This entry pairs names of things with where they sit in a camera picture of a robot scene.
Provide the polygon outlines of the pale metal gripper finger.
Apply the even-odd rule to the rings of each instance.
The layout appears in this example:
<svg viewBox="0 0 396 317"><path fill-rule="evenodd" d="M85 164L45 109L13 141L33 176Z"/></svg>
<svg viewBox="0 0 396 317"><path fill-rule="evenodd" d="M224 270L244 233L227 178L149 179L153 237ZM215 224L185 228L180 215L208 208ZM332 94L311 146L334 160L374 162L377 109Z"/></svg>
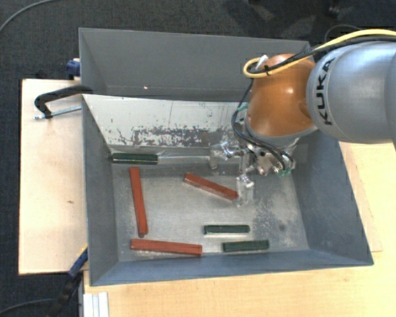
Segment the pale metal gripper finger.
<svg viewBox="0 0 396 317"><path fill-rule="evenodd" d="M236 157L242 157L242 149L235 147L231 149L227 141L210 146L210 168L217 168L224 161L232 160Z"/></svg>
<svg viewBox="0 0 396 317"><path fill-rule="evenodd" d="M236 191L238 198L237 206L251 205L254 200L254 181L250 180L246 174L241 174L236 178Z"/></svg>

